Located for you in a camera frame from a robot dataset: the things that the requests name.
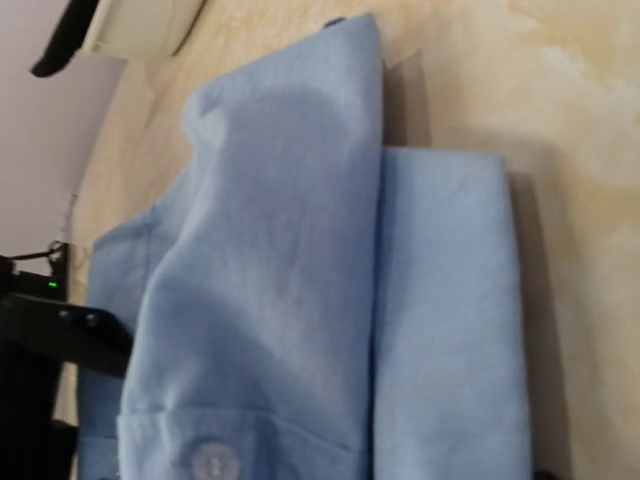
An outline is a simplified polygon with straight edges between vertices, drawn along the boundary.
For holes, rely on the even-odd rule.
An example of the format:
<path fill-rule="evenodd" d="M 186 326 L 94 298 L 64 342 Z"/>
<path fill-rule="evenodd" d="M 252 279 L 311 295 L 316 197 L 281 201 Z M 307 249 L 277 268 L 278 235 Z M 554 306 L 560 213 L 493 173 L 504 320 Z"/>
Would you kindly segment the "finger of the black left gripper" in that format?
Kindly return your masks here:
<path fill-rule="evenodd" d="M 20 294 L 1 300 L 1 338 L 114 378 L 126 375 L 133 347 L 129 330 L 106 310 Z"/>

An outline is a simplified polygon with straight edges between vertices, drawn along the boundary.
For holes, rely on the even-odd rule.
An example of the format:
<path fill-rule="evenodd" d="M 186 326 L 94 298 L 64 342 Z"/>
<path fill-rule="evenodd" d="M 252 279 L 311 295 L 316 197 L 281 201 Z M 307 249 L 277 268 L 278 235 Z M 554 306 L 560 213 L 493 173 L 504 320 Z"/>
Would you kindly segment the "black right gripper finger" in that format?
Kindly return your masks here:
<path fill-rule="evenodd" d="M 560 478 L 549 470 L 536 470 L 533 480 L 560 480 Z"/>

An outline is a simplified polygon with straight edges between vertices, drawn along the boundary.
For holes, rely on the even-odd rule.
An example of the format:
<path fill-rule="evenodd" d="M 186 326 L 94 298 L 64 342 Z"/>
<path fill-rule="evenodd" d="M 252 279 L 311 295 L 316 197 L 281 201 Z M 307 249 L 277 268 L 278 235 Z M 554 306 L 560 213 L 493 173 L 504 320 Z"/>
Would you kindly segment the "light blue long sleeve shirt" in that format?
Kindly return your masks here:
<path fill-rule="evenodd" d="M 94 247 L 133 338 L 79 374 L 82 479 L 528 479 L 508 177 L 383 143 L 375 19 L 196 91 L 193 158 Z"/>

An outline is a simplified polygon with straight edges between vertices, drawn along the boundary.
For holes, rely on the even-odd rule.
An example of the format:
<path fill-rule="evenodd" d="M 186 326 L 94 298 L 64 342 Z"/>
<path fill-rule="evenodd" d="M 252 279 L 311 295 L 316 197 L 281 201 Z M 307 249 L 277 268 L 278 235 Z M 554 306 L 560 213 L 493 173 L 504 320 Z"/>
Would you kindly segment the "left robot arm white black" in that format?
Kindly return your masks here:
<path fill-rule="evenodd" d="M 1 259 L 1 472 L 67 479 L 77 427 L 54 417 L 64 364 L 124 378 L 133 340 L 110 312 L 68 301 L 70 246 Z"/>

